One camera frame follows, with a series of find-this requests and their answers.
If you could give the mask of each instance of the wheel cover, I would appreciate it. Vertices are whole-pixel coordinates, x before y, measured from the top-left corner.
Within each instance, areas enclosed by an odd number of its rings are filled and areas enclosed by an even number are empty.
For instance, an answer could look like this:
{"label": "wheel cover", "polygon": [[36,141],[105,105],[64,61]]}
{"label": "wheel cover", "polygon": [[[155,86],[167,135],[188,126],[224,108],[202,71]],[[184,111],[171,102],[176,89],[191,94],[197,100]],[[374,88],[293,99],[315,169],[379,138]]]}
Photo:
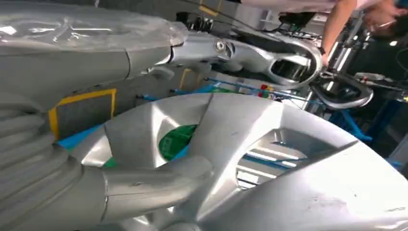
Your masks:
{"label": "wheel cover", "polygon": [[[165,163],[159,141],[174,128],[192,124],[199,126],[188,155],[205,156],[214,166],[214,176],[183,204],[124,220],[117,224],[118,230],[402,230],[407,226],[408,183],[402,175],[339,127],[279,102],[239,94],[178,96],[132,109],[102,129],[119,162],[156,168]],[[253,189],[239,188],[236,166],[243,155],[257,145],[273,149],[271,142],[277,141],[302,152],[309,163]]]}

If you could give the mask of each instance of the workstation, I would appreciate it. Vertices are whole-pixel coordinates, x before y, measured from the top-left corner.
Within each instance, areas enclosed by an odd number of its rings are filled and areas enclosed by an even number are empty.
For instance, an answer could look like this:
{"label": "workstation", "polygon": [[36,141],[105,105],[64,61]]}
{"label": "workstation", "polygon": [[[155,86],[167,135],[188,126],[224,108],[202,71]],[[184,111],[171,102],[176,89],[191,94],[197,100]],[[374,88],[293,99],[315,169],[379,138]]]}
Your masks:
{"label": "workstation", "polygon": [[408,40],[363,12],[327,52],[330,12],[226,0],[0,15],[0,230],[408,228]]}

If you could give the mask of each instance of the cable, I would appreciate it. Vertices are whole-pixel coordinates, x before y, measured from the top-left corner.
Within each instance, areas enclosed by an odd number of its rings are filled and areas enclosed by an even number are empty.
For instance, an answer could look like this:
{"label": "cable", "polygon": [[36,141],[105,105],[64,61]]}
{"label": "cable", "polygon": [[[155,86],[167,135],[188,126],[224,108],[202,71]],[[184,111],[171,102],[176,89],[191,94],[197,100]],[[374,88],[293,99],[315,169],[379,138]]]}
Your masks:
{"label": "cable", "polygon": [[276,41],[282,42],[283,44],[285,44],[285,45],[287,46],[288,49],[290,49],[291,51],[294,52],[293,48],[292,48],[289,44],[287,44],[286,42],[284,42],[282,39],[279,39],[279,38],[277,38],[277,37],[273,37],[273,36],[271,36],[270,34],[267,34],[267,33],[263,32],[263,31],[260,31],[260,30],[258,30],[257,28],[255,28],[255,27],[253,27],[253,26],[250,26],[250,25],[248,25],[247,23],[244,23],[243,21],[238,20],[238,19],[236,19],[235,17],[232,17],[232,16],[230,16],[230,15],[228,15],[228,14],[226,14],[226,13],[220,12],[219,10],[216,10],[216,9],[214,9],[214,8],[211,8],[211,7],[209,7],[209,6],[205,5],[205,4],[197,3],[197,2],[194,2],[194,1],[191,1],[191,0],[177,0],[177,1],[182,1],[182,2],[189,3],[189,4],[193,4],[193,5],[196,5],[196,6],[205,7],[205,8],[207,8],[207,9],[211,10],[211,11],[214,11],[214,12],[216,12],[216,13],[218,13],[218,14],[224,16],[224,17],[226,17],[226,18],[229,18],[229,19],[231,19],[231,20],[233,20],[233,21],[235,21],[235,22],[241,23],[242,25],[248,27],[249,29],[251,29],[251,30],[253,30],[253,31],[262,33],[263,35],[266,35],[266,36],[268,36],[268,37],[270,37],[270,38],[272,38],[272,39],[275,39]]}
{"label": "cable", "polygon": [[405,72],[408,72],[408,67],[405,67],[404,64],[403,64],[403,63],[399,60],[399,58],[398,58],[402,53],[404,53],[404,52],[406,52],[406,51],[408,51],[408,48],[404,48],[404,49],[398,51],[398,53],[395,55],[395,60],[396,60],[396,63],[397,63]]}

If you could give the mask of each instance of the factory floor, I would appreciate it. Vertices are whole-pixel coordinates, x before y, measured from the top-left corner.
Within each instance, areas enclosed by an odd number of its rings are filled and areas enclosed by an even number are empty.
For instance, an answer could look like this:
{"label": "factory floor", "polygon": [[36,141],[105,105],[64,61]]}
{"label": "factory floor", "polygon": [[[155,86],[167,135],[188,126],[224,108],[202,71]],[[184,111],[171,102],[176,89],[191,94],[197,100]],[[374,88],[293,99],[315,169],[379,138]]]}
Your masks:
{"label": "factory floor", "polygon": [[[94,5],[95,0],[30,0],[65,4]],[[224,0],[192,0],[234,16],[237,5]],[[162,17],[169,21],[176,19],[176,12],[187,11],[216,18],[230,23],[231,20],[216,12],[178,0],[99,0],[98,7],[114,10],[127,10]],[[114,82],[106,85],[79,89],[70,97],[71,103],[61,103],[50,113],[50,127],[57,138],[63,139],[80,131],[109,120],[133,107],[146,103],[137,96],[149,94],[156,98],[172,96],[171,89],[194,90],[202,85],[203,76],[186,71],[184,68],[172,68],[175,75],[170,80],[159,80],[144,76],[132,80]]]}

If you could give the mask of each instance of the plastic wrap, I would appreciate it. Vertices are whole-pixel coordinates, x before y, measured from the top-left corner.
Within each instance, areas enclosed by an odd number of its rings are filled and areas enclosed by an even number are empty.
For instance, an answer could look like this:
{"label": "plastic wrap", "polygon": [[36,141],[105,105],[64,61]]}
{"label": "plastic wrap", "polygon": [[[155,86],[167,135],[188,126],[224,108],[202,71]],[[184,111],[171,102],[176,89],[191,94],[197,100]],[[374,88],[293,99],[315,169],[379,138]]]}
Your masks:
{"label": "plastic wrap", "polygon": [[137,51],[178,45],[187,29],[127,11],[32,2],[0,2],[0,46],[64,51]]}

